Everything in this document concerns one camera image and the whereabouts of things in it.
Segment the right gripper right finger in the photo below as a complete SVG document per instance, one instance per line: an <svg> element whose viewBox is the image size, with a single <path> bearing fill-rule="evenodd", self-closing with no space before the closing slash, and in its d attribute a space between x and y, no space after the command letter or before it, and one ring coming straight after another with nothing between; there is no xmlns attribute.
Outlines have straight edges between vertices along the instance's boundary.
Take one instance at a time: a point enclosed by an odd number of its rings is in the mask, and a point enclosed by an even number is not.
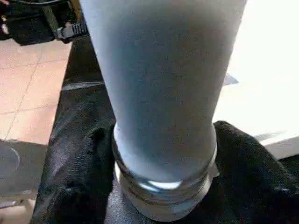
<svg viewBox="0 0 299 224"><path fill-rule="evenodd" d="M214 123L218 160L237 217L250 224L297 224L299 179L254 137Z"/></svg>

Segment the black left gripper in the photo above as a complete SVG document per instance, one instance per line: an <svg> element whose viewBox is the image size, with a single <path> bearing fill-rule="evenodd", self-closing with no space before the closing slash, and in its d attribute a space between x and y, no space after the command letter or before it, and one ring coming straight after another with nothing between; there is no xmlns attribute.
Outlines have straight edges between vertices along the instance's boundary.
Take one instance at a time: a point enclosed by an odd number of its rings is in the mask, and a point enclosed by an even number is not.
<svg viewBox="0 0 299 224"><path fill-rule="evenodd" d="M18 44L40 44L57 39L56 30L75 23L71 0L11 0L9 37Z"/></svg>

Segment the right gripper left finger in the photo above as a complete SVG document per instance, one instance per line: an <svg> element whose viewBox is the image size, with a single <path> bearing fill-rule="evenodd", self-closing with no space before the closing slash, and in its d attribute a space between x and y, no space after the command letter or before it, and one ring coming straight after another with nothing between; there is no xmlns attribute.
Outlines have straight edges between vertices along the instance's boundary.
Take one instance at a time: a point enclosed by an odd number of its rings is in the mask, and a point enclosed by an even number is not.
<svg viewBox="0 0 299 224"><path fill-rule="evenodd" d="M44 165L34 224L102 224L113 188L113 127L96 128L56 168Z"/></svg>

